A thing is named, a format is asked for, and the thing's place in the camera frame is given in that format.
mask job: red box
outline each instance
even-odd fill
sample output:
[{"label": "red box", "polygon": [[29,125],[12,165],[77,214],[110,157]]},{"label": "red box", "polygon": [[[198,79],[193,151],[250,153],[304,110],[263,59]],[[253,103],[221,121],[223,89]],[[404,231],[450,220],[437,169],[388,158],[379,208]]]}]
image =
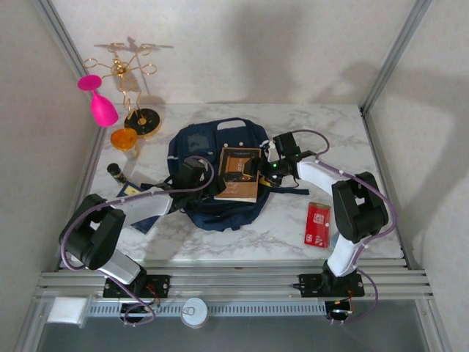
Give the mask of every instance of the red box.
[{"label": "red box", "polygon": [[306,220],[305,244],[320,248],[329,247],[330,206],[309,203]]}]

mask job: orange jar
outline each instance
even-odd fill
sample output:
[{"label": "orange jar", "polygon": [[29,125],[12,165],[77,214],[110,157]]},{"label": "orange jar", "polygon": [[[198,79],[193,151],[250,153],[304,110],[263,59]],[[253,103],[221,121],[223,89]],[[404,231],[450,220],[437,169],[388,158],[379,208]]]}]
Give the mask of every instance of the orange jar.
[{"label": "orange jar", "polygon": [[137,133],[132,128],[121,128],[111,134],[111,144],[121,150],[127,159],[136,159],[140,148],[137,143]]}]

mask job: small bottle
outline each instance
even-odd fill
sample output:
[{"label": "small bottle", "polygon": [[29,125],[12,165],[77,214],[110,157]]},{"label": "small bottle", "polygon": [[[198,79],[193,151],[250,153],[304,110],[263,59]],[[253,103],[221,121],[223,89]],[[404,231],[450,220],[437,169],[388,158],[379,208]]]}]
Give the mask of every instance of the small bottle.
[{"label": "small bottle", "polygon": [[108,172],[121,186],[123,186],[127,182],[127,178],[124,176],[119,165],[117,165],[116,163],[108,165]]}]

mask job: black round base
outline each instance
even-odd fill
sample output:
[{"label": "black round base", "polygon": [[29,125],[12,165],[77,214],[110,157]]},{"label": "black round base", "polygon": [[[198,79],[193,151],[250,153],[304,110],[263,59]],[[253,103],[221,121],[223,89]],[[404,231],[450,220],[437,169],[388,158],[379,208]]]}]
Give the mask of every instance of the black round base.
[{"label": "black round base", "polygon": [[152,109],[135,109],[124,121],[124,127],[132,128],[137,135],[149,137],[155,134],[160,127],[160,115]]}]

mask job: white wall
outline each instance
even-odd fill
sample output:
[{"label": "white wall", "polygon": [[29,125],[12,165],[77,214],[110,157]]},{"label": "white wall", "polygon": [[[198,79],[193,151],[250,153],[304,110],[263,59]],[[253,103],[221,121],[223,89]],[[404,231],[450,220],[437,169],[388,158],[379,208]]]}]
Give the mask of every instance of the white wall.
[{"label": "white wall", "polygon": [[[414,0],[53,0],[81,57],[128,38],[158,50],[146,102],[362,103]],[[129,51],[122,58],[129,59]],[[350,68],[357,85],[340,72]],[[108,69],[91,69],[104,75]],[[100,92],[122,96],[112,78]]]},{"label": "white wall", "polygon": [[4,2],[0,31],[0,349],[11,351],[96,127],[32,1]]},{"label": "white wall", "polygon": [[432,2],[371,117],[455,351],[469,351],[468,13],[465,0]]}]

